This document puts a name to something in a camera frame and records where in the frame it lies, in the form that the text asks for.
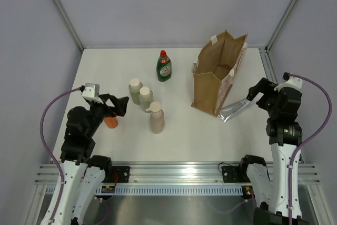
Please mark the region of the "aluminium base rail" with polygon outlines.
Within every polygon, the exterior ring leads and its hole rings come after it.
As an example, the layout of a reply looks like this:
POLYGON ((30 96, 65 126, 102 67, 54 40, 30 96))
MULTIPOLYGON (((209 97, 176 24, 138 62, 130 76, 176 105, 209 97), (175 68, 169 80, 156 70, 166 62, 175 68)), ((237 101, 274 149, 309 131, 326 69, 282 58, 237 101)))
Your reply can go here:
MULTIPOLYGON (((250 182, 230 182, 220 170, 225 165, 217 163, 116 163, 128 166, 127 172, 118 175, 117 185, 251 185, 250 182)), ((298 184, 320 184, 320 177, 313 164, 299 164, 298 184)), ((53 185, 58 179, 58 169, 54 164, 42 164, 35 178, 35 185, 53 185)))

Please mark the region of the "green dish soap bottle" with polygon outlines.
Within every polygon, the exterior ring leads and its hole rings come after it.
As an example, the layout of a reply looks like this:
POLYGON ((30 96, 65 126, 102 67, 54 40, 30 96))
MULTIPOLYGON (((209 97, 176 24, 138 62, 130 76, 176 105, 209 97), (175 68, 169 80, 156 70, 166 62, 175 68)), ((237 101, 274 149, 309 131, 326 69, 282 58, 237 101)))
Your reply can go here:
POLYGON ((158 58, 156 65, 156 73, 157 79, 160 82, 165 82, 171 78, 172 62, 165 50, 160 51, 160 57, 158 58))

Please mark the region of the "right aluminium frame post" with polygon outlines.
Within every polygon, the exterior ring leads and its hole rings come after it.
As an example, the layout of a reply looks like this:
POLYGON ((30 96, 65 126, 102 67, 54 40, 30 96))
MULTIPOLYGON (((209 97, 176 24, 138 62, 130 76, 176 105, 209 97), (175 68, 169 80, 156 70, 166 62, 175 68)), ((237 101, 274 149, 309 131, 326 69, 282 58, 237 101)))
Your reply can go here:
POLYGON ((281 33, 284 25, 286 24, 286 22, 288 21, 288 19, 290 18, 293 10, 295 9, 297 3, 299 0, 290 0, 285 11, 283 12, 281 19, 279 20, 275 30, 272 33, 271 38, 269 39, 268 43, 265 46, 265 51, 267 53, 270 52, 270 50, 272 49, 275 41, 277 40, 279 34, 281 33))

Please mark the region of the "orange spray bottle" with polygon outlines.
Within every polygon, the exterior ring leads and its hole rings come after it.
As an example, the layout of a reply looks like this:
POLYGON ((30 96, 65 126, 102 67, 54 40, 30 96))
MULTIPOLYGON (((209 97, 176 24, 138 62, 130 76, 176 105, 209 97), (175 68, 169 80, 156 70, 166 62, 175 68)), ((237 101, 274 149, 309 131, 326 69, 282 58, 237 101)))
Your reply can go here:
POLYGON ((116 128, 118 126, 118 120, 116 117, 105 117, 104 122, 110 129, 116 128))

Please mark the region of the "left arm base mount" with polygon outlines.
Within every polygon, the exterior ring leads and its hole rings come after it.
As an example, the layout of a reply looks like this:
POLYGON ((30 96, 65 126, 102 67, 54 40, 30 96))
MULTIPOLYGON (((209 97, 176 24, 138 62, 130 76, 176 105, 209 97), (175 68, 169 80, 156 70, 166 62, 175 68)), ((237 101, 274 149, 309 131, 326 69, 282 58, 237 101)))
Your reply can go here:
POLYGON ((103 183, 128 183, 129 177, 129 166, 112 166, 106 170, 103 183))

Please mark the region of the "beige pump lotion bottle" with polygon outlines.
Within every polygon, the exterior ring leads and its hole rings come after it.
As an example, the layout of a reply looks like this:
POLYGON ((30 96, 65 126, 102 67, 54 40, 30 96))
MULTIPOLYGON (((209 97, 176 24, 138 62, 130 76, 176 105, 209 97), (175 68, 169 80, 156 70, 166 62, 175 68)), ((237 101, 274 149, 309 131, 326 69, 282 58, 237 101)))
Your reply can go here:
POLYGON ((161 133, 165 127, 165 118, 160 102, 152 102, 146 112, 150 112, 151 131, 155 134, 161 133))

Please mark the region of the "brown canvas bag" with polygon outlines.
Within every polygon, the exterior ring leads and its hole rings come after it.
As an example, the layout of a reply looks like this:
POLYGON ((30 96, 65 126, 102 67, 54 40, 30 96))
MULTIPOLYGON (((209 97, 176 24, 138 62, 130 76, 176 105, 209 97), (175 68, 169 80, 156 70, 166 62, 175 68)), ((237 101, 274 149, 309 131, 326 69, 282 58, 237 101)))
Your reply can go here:
POLYGON ((228 31, 214 35, 193 64, 191 107, 218 116, 247 51, 247 34, 233 37, 228 31))

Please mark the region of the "green bottle white cap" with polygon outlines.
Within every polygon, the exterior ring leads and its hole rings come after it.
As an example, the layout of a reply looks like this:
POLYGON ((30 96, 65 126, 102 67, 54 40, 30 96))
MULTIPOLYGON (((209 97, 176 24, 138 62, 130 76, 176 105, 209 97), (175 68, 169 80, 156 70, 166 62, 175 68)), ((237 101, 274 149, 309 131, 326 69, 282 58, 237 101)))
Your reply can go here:
POLYGON ((140 99, 139 99, 139 94, 140 94, 140 89, 143 87, 143 84, 139 79, 132 79, 130 80, 130 83, 128 85, 128 89, 131 95, 131 99, 134 104, 140 105, 140 99))
POLYGON ((154 101, 153 92, 147 86, 144 86, 140 88, 138 97, 140 100, 142 110, 145 113, 147 113, 147 109, 150 107, 150 104, 154 101))

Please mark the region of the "silver tube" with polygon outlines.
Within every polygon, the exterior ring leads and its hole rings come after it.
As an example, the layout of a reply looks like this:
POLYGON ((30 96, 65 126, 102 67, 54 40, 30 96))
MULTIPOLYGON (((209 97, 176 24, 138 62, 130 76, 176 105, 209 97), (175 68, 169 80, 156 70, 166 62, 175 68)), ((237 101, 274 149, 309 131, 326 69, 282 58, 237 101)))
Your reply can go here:
POLYGON ((244 111, 248 106, 250 106, 250 104, 251 101, 247 99, 239 100, 233 104, 230 104, 222 108, 218 114, 218 117, 223 123, 226 123, 231 118, 235 117, 237 114, 244 111))

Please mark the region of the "right side aluminium rail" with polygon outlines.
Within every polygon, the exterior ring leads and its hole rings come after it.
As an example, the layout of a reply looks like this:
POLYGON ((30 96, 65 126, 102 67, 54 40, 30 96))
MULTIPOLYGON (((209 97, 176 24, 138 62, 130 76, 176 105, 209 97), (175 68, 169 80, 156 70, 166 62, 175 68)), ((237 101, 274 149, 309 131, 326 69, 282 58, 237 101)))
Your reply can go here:
POLYGON ((263 67, 264 67, 266 78, 269 81, 278 84, 276 72, 274 70, 268 51, 262 47, 262 48, 259 48, 259 53, 260 53, 263 67))

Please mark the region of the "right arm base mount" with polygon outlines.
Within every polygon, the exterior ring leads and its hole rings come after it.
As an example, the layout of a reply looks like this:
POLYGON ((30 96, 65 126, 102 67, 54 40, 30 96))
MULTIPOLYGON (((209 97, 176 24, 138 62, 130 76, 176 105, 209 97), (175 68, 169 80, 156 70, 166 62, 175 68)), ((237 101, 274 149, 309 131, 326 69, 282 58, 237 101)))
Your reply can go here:
POLYGON ((250 180, 246 172, 238 166, 223 166, 221 167, 222 178, 224 183, 249 183, 250 180))

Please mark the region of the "aluminium frame post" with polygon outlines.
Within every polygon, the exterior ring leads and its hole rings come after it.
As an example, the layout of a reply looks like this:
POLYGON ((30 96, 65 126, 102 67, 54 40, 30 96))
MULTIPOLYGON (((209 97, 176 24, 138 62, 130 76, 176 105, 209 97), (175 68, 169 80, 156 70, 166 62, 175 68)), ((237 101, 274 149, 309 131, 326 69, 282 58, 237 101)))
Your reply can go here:
POLYGON ((75 30, 75 27, 73 26, 61 0, 52 0, 52 3, 54 4, 56 10, 58 11, 58 14, 61 18, 61 20, 63 21, 66 29, 68 30, 68 32, 70 33, 74 43, 76 44, 77 48, 83 52, 85 47, 77 33, 77 31, 75 30))
POLYGON ((272 49, 275 41, 277 40, 279 34, 281 33, 284 25, 286 24, 286 22, 288 21, 288 19, 290 18, 293 10, 295 9, 297 3, 299 0, 290 0, 285 11, 283 12, 281 19, 279 20, 275 30, 272 33, 271 38, 269 39, 268 43, 265 46, 265 51, 267 53, 270 52, 270 50, 272 49))

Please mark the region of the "left aluminium frame post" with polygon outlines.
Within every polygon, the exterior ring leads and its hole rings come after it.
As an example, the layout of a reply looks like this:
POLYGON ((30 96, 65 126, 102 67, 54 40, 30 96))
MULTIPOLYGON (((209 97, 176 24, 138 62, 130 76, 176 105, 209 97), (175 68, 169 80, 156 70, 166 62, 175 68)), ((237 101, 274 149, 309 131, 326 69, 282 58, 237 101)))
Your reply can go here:
POLYGON ((83 52, 85 47, 77 33, 77 31, 75 30, 75 27, 73 26, 61 0, 52 0, 52 3, 54 4, 56 10, 58 11, 58 14, 61 18, 61 20, 63 21, 66 29, 68 30, 68 32, 70 33, 74 43, 76 44, 77 48, 83 52))

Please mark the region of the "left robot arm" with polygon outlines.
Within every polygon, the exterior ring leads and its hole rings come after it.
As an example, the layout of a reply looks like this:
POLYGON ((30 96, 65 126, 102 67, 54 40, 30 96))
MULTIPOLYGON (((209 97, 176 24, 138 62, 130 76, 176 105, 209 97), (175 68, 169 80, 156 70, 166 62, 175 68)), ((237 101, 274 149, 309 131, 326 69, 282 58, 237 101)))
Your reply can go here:
POLYGON ((111 158, 93 155, 93 135, 106 117, 123 117, 129 98, 110 94, 85 100, 90 108, 76 106, 67 114, 59 159, 51 156, 59 171, 56 187, 42 224, 83 224, 86 210, 101 183, 116 187, 127 183, 130 168, 114 166, 111 158))

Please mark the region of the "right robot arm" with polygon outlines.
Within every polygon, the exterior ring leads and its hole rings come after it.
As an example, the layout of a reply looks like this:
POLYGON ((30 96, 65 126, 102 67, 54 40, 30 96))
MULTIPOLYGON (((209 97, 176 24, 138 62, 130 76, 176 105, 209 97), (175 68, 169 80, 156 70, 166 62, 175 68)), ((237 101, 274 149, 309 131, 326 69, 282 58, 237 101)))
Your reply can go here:
POLYGON ((302 129, 297 123, 303 81, 290 77, 282 84, 262 78, 249 88, 247 100, 262 93, 257 106, 267 111, 266 133, 272 152, 273 173, 262 157, 246 155, 239 165, 239 177, 252 183, 256 200, 254 224, 307 224, 298 196, 298 167, 302 129))

